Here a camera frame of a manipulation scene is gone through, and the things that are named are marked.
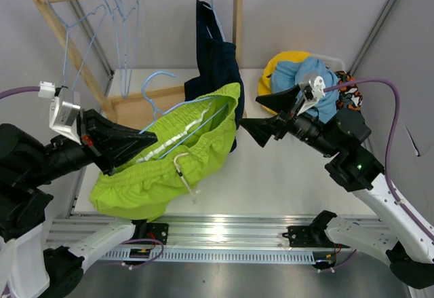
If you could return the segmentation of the yellow shorts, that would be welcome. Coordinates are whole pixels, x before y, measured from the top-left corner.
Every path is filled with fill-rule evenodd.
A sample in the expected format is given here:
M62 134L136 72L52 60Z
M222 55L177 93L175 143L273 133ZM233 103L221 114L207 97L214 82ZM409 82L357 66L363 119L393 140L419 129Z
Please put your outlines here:
M271 94L271 76L275 71L277 63L280 61L290 61L293 63L301 63L311 54L303 51L286 51L280 52L269 60L264 68L260 79L258 80L257 92L258 95Z

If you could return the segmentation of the light blue shorts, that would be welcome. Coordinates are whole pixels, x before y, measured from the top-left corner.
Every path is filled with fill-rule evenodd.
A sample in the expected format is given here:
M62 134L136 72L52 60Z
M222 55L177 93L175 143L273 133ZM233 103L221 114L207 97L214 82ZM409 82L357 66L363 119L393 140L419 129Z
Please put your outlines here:
M325 87L336 86L337 76L326 68L325 64L312 57L305 58L302 62L279 61L271 74L270 87L272 93L289 90L304 79L308 73L317 73L323 78ZM325 96L307 113L319 116L321 122L328 122L337 112L336 101L339 99L337 90L327 92Z

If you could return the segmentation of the navy blue shorts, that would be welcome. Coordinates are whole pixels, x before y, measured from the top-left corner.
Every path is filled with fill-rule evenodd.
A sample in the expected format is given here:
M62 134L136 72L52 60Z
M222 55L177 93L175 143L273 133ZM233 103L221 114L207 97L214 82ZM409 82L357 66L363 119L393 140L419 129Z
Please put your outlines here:
M191 101L230 83L240 85L235 123L245 108L245 91L235 57L236 45L223 39L209 3L196 0L196 60L199 76L184 83L184 100Z

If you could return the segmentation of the lime green shorts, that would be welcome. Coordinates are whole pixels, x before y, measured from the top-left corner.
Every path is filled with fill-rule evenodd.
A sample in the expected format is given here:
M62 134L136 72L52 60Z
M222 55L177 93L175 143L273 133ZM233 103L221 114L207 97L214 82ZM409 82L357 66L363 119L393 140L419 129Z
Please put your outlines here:
M197 184L222 167L234 141L228 153L217 151L217 145L201 155L192 149L177 149L162 160L137 164L144 149L113 175L100 174L89 200L104 215L153 221L180 195L189 195L195 201Z

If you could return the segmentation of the orange camouflage shorts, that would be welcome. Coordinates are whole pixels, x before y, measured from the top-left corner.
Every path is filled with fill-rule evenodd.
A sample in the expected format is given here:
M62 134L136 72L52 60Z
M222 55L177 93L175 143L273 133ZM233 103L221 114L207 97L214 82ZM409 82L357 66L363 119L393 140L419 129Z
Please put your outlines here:
M345 71L336 71L335 75L338 78L338 84L348 83L354 81L354 77ZM339 97L336 101L336 109L351 109L354 111L361 111L363 96L359 91L357 84L345 86L339 89Z

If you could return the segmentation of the blue hanger of camouflage shorts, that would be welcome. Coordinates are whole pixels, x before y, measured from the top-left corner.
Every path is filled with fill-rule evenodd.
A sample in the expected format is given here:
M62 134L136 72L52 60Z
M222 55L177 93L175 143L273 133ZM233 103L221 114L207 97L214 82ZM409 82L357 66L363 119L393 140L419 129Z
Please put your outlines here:
M64 65L63 65L63 81L62 86L68 86L71 90L74 90L79 83L79 80L87 81L94 80L92 73L86 65L86 59L90 52L93 50L94 44L97 42L97 33L104 22L107 15L107 10L104 4L100 4L90 13L84 14L82 11L78 13L75 11L76 7L74 2L71 4L72 11L76 15L75 19L68 23L64 18L55 10L53 3L54 0L45 0L49 13L53 14L53 19L60 24L62 35L60 36L60 42L64 47ZM73 35L78 35L78 29L81 29L84 37L87 37L86 49L84 53L80 52L79 48L73 42ZM69 81L66 72L69 70L67 67L69 60L71 64L76 68L77 74L74 81Z

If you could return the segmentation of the blue hanger of light-blue shorts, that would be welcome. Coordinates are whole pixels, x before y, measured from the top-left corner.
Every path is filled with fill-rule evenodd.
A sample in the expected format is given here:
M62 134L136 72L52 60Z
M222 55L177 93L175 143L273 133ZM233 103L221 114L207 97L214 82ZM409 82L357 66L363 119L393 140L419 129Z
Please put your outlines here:
M133 67L136 63L136 52L138 46L138 34L140 29L140 2L139 0L128 1L124 3L121 0L124 15L126 17L125 33L127 34L127 48L128 48L128 60L127 60L127 76L128 84L131 89Z

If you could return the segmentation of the blue hanger of yellow shorts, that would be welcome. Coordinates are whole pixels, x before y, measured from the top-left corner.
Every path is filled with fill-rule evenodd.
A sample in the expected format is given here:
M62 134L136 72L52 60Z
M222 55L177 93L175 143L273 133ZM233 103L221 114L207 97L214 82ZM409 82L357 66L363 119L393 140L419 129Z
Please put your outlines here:
M127 76L127 34L125 33L126 17L124 15L121 0L113 0L114 5L109 3L109 0L103 0L106 8L108 9L109 16L111 17L114 30L115 30L115 48L117 54L117 66L120 72L119 76L119 89L122 98L127 98L130 86L128 84Z

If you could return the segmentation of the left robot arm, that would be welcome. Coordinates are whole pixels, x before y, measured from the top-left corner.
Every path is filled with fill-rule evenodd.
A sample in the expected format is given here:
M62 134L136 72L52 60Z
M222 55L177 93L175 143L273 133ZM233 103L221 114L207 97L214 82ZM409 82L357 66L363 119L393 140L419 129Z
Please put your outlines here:
M152 132L113 123L93 109L75 113L48 145L12 124L1 125L1 288L13 297L65 297L87 269L122 242L141 243L146 221L117 219L84 240L58 248L42 241L52 195L43 185L90 164L104 175L156 143Z

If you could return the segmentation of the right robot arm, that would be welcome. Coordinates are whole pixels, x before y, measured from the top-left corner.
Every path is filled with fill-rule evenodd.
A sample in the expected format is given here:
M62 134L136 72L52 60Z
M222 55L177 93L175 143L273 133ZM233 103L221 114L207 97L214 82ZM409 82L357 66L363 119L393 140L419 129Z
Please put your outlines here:
M384 166L363 147L370 135L361 113L341 109L327 123L307 113L324 97L323 86L294 86L258 96L256 101L276 112L270 118L242 118L240 125L264 147L270 138L298 138L330 158L329 176L369 206L390 229L384 234L366 229L324 210L304 227L283 234L292 247L331 248L343 245L382 261L403 283L415 289L433 285L433 226L399 196Z

